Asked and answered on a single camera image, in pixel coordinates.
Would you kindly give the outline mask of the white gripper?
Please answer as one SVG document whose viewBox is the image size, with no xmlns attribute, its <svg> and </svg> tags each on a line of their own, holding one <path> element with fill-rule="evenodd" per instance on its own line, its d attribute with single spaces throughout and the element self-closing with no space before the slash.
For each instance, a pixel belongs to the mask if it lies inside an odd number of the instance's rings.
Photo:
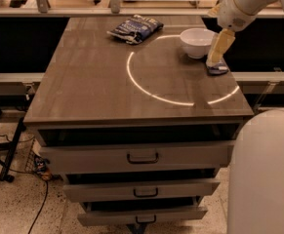
<svg viewBox="0 0 284 234">
<path fill-rule="evenodd" d="M 210 18 L 217 18 L 223 30 L 213 37 L 206 65 L 216 66 L 235 40 L 235 32 L 242 31 L 256 18 L 253 0 L 223 0 L 208 11 Z"/>
</svg>

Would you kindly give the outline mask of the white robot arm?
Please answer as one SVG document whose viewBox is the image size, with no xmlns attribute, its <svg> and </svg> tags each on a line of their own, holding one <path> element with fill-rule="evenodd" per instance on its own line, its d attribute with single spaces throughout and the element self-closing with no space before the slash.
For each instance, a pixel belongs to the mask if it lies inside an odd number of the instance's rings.
<svg viewBox="0 0 284 234">
<path fill-rule="evenodd" d="M 284 0 L 222 0 L 209 12 L 222 28 L 207 57 L 209 73 L 225 73 L 220 61 L 234 34 L 276 1 L 284 11 Z M 284 234 L 284 108 L 253 117 L 239 132 L 230 162 L 227 234 Z"/>
</svg>

